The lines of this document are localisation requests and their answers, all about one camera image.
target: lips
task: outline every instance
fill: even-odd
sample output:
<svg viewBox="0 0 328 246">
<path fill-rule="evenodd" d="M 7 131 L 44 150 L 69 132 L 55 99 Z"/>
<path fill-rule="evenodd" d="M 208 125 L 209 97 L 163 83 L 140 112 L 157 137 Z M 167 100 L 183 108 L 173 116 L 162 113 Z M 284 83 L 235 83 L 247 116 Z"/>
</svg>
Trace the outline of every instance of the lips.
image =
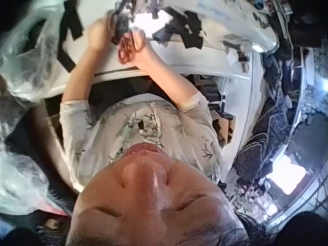
<svg viewBox="0 0 328 246">
<path fill-rule="evenodd" d="M 148 150 L 148 151 L 155 152 L 155 153 L 164 153 L 164 151 L 162 149 L 160 149 L 159 147 L 157 147 L 156 145 L 153 145 L 153 144 L 150 144 L 150 143 L 147 143 L 147 142 L 143 142 L 143 143 L 138 143 L 136 145 L 131 146 L 126 151 L 124 156 L 135 154 L 135 153 L 140 152 L 142 150 Z"/>
</svg>

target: sunlight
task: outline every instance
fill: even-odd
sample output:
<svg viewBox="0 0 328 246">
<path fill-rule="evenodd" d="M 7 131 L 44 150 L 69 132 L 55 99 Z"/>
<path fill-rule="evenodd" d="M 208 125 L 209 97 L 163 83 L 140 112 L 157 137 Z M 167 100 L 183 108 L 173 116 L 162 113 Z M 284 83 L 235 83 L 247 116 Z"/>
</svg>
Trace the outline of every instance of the sunlight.
<svg viewBox="0 0 328 246">
<path fill-rule="evenodd" d="M 283 155 L 274 161 L 273 173 L 269 174 L 267 178 L 278 185 L 286 195 L 290 195 L 305 175 L 305 168 L 292 164 L 291 159 Z"/>
</svg>

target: red scissors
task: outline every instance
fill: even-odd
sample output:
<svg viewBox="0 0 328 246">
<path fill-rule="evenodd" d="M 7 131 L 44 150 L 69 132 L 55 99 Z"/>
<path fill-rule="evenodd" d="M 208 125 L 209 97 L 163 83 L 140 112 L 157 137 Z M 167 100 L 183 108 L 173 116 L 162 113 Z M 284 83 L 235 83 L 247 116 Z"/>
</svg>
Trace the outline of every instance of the red scissors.
<svg viewBox="0 0 328 246">
<path fill-rule="evenodd" d="M 128 33 L 125 33 L 119 41 L 119 48 L 117 51 L 118 61 L 122 65 L 131 62 L 134 59 L 135 53 L 140 52 L 145 45 L 145 42 L 143 42 L 139 49 L 136 49 L 134 45 L 133 33 L 132 30 L 130 30 Z"/>
</svg>

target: light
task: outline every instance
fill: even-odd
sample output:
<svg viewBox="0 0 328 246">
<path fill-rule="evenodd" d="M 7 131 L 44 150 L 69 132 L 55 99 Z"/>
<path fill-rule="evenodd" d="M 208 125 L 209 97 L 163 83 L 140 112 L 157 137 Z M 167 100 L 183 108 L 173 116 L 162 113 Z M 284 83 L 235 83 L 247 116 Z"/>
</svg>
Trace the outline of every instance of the light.
<svg viewBox="0 0 328 246">
<path fill-rule="evenodd" d="M 153 33 L 162 29 L 166 23 L 172 20 L 172 16 L 165 11 L 160 10 L 158 13 L 158 19 L 153 19 L 151 13 L 137 14 L 131 27 L 139 27 L 145 31 L 146 37 L 152 37 Z"/>
<path fill-rule="evenodd" d="M 290 195 L 305 175 L 305 168 L 292 164 L 291 159 L 283 155 L 273 162 L 273 172 L 267 178 L 278 185 L 286 195 Z"/>
<path fill-rule="evenodd" d="M 328 79 L 324 78 L 322 80 L 322 89 L 326 92 L 328 92 Z"/>
<path fill-rule="evenodd" d="M 269 215 L 269 216 L 272 216 L 274 215 L 275 213 L 278 212 L 278 208 L 276 205 L 274 205 L 273 203 L 270 204 L 270 206 L 268 207 L 268 209 L 266 210 L 266 213 Z"/>
<path fill-rule="evenodd" d="M 252 49 L 258 53 L 263 53 L 264 49 L 258 44 L 252 44 Z"/>
</svg>

